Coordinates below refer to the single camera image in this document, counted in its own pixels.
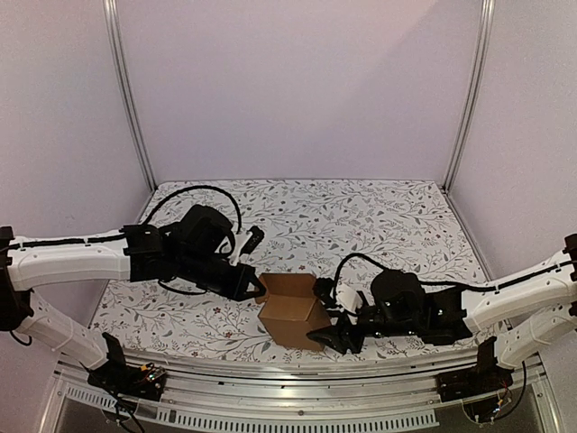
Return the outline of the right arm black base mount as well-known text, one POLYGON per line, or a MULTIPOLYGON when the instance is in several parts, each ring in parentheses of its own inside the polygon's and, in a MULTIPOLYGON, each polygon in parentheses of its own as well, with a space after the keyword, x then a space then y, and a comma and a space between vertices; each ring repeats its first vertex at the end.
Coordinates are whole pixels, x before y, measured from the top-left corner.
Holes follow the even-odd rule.
POLYGON ((435 377, 436 391, 441 402, 495 392, 513 384, 513 371, 497 365, 496 341, 497 338, 492 336, 478 346, 477 360, 473 367, 439 373, 435 377))

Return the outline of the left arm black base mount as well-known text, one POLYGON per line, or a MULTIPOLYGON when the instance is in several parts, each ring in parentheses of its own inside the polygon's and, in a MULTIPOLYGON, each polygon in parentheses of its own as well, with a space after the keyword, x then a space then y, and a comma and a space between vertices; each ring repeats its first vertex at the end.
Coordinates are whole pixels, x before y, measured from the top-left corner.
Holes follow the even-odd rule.
POLYGON ((87 382, 113 395, 160 401, 168 378, 167 371, 154 363, 127 364, 119 340, 108 333, 103 333, 102 337, 107 348, 105 363, 87 370, 87 382))

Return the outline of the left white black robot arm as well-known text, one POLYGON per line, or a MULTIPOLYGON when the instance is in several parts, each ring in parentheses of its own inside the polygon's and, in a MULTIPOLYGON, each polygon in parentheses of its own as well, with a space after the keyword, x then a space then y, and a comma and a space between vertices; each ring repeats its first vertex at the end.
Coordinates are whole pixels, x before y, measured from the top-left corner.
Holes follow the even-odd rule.
POLYGON ((178 222, 128 225, 76 238, 33 239, 1 229, 1 329, 38 339, 80 362, 116 392, 134 382, 118 340, 81 326, 48 304, 35 288, 77 281, 181 279, 225 299, 263 296, 256 271, 241 261, 264 238, 252 226, 233 229, 217 210, 194 205, 178 222))

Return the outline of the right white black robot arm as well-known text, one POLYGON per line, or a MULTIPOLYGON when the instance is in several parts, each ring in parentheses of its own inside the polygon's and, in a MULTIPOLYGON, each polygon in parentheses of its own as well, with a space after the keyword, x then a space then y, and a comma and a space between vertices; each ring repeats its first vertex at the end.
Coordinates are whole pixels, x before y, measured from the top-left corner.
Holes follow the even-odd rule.
POLYGON ((516 369, 534 352, 576 328, 576 237, 562 251, 522 272, 473 286, 422 281, 412 272, 381 267, 371 282, 372 299, 361 291, 320 279, 314 293, 335 323, 307 338, 336 352, 357 354, 366 337, 415 335, 429 345, 451 345, 505 319, 524 321, 478 348, 466 385, 484 393, 501 371, 516 369))

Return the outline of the brown cardboard box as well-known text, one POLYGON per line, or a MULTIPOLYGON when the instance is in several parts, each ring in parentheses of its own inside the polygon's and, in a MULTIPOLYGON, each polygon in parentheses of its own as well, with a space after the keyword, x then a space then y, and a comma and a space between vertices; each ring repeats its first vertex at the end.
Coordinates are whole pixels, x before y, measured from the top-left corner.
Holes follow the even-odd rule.
POLYGON ((313 292, 317 281, 311 273, 263 273, 266 288, 257 299, 262 304, 258 318, 276 345, 289 349, 321 352, 322 343, 307 334, 331 325, 331 320, 313 292))

